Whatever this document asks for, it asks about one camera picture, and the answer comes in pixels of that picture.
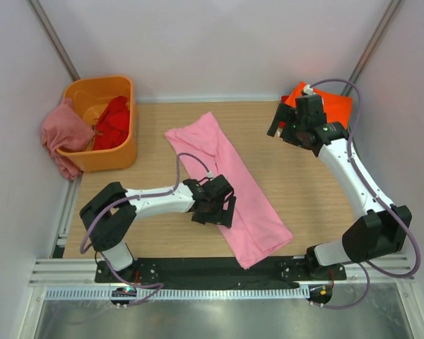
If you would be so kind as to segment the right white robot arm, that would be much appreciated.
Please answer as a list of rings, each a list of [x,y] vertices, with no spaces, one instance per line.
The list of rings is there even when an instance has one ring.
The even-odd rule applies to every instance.
[[[279,103],[267,134],[312,151],[331,170],[353,209],[355,222],[341,238],[307,249],[310,270],[367,262],[402,249],[410,210],[396,206],[379,189],[349,145],[348,129],[327,120],[320,95],[302,95],[295,106]]]

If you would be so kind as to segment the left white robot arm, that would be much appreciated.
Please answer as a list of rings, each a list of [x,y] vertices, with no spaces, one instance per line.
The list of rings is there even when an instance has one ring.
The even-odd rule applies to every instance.
[[[120,272],[134,263],[124,236],[131,225],[167,213],[190,213],[202,225],[232,227],[236,204],[234,188],[223,175],[185,179],[170,188],[125,189],[112,182],[81,209],[79,215],[90,246]]]

